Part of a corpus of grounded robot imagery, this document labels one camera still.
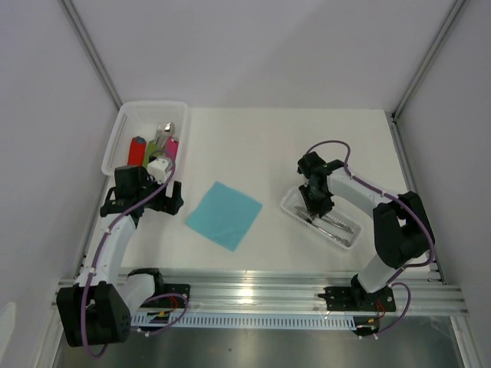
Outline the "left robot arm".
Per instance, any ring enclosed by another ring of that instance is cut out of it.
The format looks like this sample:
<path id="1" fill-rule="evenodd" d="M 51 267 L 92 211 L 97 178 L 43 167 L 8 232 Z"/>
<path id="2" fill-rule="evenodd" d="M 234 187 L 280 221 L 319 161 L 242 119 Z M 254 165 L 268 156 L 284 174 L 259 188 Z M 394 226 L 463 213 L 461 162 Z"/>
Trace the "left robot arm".
<path id="1" fill-rule="evenodd" d="M 58 291 L 56 305 L 70 347 L 90 349 L 123 343 L 131 318 L 143 304 L 166 299 L 162 274 L 141 268 L 117 286 L 124 253 L 146 210 L 176 215 L 183 206 L 181 184 L 173 180 L 175 163 L 160 157 L 148 166 L 114 170 L 111 187 L 100 209 L 99 243 L 74 281 Z"/>

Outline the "ornate silver spoon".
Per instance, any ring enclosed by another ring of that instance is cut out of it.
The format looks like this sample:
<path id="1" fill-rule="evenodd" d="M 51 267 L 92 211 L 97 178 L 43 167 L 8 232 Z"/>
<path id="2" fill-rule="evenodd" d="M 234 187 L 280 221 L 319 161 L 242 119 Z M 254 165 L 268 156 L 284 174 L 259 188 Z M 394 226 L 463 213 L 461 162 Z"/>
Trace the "ornate silver spoon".
<path id="1" fill-rule="evenodd" d="M 348 225 L 346 225 L 342 222 L 339 222 L 339 221 L 335 220 L 334 218 L 326 216 L 325 221 L 331 223 L 333 226 L 336 226 L 338 228 L 343 229 L 345 232 L 348 232 L 351 234 L 353 233 L 353 230 Z"/>

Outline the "teal paper napkin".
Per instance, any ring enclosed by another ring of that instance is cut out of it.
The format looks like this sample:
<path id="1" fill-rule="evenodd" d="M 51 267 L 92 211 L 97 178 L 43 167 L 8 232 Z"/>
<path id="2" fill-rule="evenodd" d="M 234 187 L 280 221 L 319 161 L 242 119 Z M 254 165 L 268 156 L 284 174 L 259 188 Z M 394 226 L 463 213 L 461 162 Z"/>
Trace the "teal paper napkin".
<path id="1" fill-rule="evenodd" d="M 224 249 L 235 251 L 262 207 L 253 197 L 215 182 L 188 216 L 186 225 Z"/>

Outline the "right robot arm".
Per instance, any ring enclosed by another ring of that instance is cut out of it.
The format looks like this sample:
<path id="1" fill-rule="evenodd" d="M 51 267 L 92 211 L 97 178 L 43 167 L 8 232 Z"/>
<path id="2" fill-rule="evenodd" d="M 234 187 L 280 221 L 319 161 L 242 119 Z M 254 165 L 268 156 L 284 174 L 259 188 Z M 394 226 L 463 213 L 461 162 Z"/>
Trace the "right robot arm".
<path id="1" fill-rule="evenodd" d="M 348 288 L 357 311 L 392 296 L 389 284 L 405 269 L 423 267 L 434 260 L 433 230 L 415 192 L 385 192 L 350 172 L 345 161 L 327 163 L 314 151 L 298 161 L 297 172 L 305 178 L 298 189 L 311 218 L 325 219 L 337 196 L 373 221 L 375 256 L 351 279 Z"/>

